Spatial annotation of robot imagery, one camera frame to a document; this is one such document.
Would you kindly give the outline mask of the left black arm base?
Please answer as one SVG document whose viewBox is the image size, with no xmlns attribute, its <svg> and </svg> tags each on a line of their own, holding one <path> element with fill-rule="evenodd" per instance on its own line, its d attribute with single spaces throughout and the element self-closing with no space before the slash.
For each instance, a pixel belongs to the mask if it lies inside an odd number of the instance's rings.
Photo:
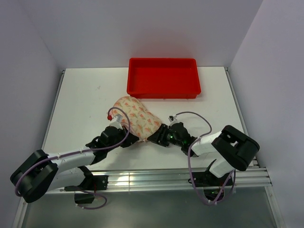
<svg viewBox="0 0 304 228">
<path fill-rule="evenodd" d="M 64 191 L 74 192 L 74 202 L 77 207 L 85 210 L 101 209 L 107 204 L 107 197 L 102 195 L 99 191 L 106 190 L 108 184 L 108 176 L 92 176 L 84 181 L 79 186 L 64 187 Z M 103 204 L 97 207 L 89 207 L 97 198 L 104 200 Z"/>
</svg>

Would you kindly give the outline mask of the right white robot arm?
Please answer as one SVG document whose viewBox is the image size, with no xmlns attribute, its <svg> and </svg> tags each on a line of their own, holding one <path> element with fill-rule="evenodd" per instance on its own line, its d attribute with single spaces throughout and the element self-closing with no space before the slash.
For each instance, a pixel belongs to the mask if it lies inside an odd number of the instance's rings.
<svg viewBox="0 0 304 228">
<path fill-rule="evenodd" d="M 222 131 L 197 138 L 191 136 L 183 123 L 170 126 L 162 124 L 147 138 L 149 142 L 167 147 L 170 144 L 179 146 L 183 153 L 190 157 L 217 152 L 219 158 L 211 162 L 204 172 L 193 172 L 192 178 L 197 187 L 221 186 L 232 170 L 245 171 L 257 152 L 259 144 L 235 127 L 227 125 Z"/>
</svg>

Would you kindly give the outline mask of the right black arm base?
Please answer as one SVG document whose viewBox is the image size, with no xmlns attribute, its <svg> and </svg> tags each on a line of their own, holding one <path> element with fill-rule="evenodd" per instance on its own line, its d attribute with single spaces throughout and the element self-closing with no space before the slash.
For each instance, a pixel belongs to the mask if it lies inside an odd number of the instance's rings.
<svg viewBox="0 0 304 228">
<path fill-rule="evenodd" d="M 209 171 L 193 172 L 192 176 L 195 186 L 201 188 L 201 193 L 204 194 L 207 201 L 213 202 L 221 189 L 223 190 L 216 201 L 217 203 L 221 202 L 225 196 L 229 196 L 234 191 L 236 182 L 235 172 L 232 174 L 226 173 L 221 178 L 215 177 Z"/>
</svg>

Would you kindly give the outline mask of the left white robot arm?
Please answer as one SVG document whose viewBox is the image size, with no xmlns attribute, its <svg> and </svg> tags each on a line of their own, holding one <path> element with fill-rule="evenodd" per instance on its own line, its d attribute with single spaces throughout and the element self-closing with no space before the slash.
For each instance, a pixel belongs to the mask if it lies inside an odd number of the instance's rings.
<svg viewBox="0 0 304 228">
<path fill-rule="evenodd" d="M 122 129 L 108 126 L 100 136 L 95 137 L 85 147 L 74 152 L 57 155 L 37 150 L 32 153 L 11 175 L 15 194 L 27 203 L 40 199 L 46 192 L 68 188 L 68 190 L 97 190 L 104 184 L 93 177 L 88 169 L 107 157 L 117 147 L 129 147 L 139 141 L 139 137 Z"/>
</svg>

